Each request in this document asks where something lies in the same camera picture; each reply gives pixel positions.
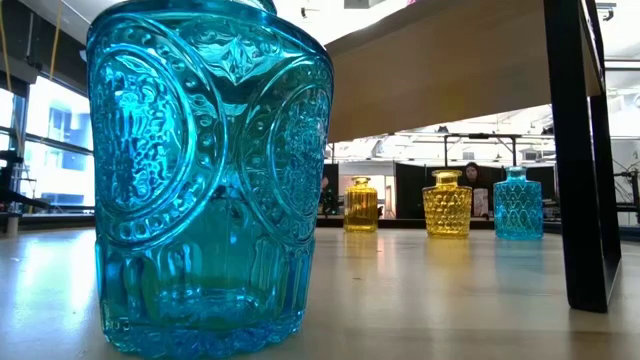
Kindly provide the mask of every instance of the blue glass jar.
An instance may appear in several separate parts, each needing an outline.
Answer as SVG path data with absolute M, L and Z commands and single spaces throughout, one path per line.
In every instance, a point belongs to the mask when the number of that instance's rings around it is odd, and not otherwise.
M 302 321 L 333 69 L 271 0 L 137 0 L 91 25 L 103 331 L 222 357 Z
M 506 170 L 507 180 L 493 186 L 496 236 L 513 240 L 541 239 L 540 183 L 528 181 L 524 167 L 512 166 Z

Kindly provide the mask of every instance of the textured glass bottle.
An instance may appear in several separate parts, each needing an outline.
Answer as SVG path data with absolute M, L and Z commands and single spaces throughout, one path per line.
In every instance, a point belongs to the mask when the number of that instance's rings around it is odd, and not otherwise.
M 471 188 L 458 186 L 458 170 L 433 172 L 436 186 L 422 189 L 424 213 L 429 236 L 459 237 L 469 235 Z
M 354 177 L 354 185 L 344 195 L 344 229 L 378 230 L 378 192 L 369 186 L 370 178 Z
M 138 0 L 88 39 L 102 326 L 146 358 L 254 351 L 305 311 L 333 70 L 271 0 Z
M 501 239 L 542 238 L 542 187 L 528 181 L 526 171 L 509 167 L 507 180 L 493 186 L 496 236 Z

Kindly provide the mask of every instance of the amber glass bottle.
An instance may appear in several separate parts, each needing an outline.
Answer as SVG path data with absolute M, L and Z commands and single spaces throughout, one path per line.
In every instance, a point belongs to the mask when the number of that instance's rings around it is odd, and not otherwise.
M 464 238 L 469 235 L 471 188 L 458 186 L 458 170 L 433 172 L 436 186 L 422 189 L 429 236 Z
M 344 229 L 374 232 L 378 230 L 378 192 L 369 186 L 371 179 L 354 177 L 354 185 L 344 196 Z

